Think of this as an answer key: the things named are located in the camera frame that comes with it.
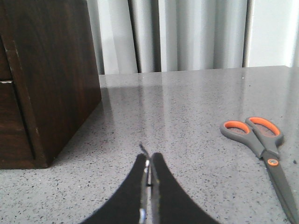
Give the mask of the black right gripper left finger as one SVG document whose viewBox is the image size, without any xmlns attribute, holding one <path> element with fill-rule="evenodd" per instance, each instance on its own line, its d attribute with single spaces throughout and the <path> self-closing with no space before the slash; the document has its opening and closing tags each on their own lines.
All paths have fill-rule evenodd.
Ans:
<svg viewBox="0 0 299 224">
<path fill-rule="evenodd" d="M 141 208 L 142 177 L 146 156 L 139 154 L 131 171 L 114 194 L 83 224 L 138 224 Z"/>
</svg>

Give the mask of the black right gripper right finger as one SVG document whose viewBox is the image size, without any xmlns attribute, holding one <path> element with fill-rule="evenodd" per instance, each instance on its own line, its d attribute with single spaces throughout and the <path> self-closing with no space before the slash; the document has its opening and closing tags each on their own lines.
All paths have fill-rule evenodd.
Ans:
<svg viewBox="0 0 299 224">
<path fill-rule="evenodd" d="M 217 224 L 182 189 L 161 153 L 154 153 L 151 166 L 151 209 L 154 224 Z"/>
</svg>

